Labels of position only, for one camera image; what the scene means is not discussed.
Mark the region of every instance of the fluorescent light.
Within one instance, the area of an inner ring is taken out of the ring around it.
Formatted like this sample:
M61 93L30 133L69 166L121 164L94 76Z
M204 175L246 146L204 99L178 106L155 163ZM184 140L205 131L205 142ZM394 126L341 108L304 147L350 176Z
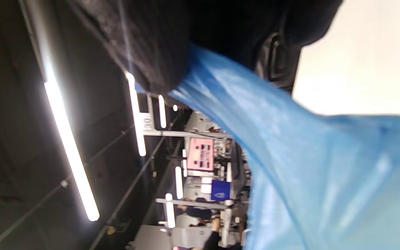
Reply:
M168 213L168 228L175 228L174 204L172 202L166 203L166 212Z
M181 180L180 167L175 167L175 187L177 190L177 199L183 198L183 182Z
M213 181L212 177L202 177L201 178L201 183L202 184L211 184Z
M87 218L94 222L100 218L100 213L98 212L97 204L95 203L75 139L73 138L60 89L53 75L49 75L49 80L44 84L44 87L46 88L47 98L49 99L53 117L57 124L78 192L80 192Z
M181 151L181 153L182 153L182 156L183 157L186 157L186 149L183 149L182 151ZM187 165L187 163L186 163L186 159L184 159L184 160L182 160L182 163L183 163L183 175L184 175L184 177L187 177L188 176L188 167L186 166Z
M172 201L172 195L170 193L166 194L166 200L167 201Z
M129 83L129 93L131 95L132 115L134 117L135 134L137 135L138 153L141 156L146 155L146 145L144 144L143 135L143 119L140 116L140 109L138 108L137 92L135 91L135 78L129 72L126 72L127 82Z
M165 100L161 95L158 96L158 106L160 107L160 125L162 128L166 128Z
M211 184L203 184L200 186L200 192L201 193L211 193L213 187L211 186Z

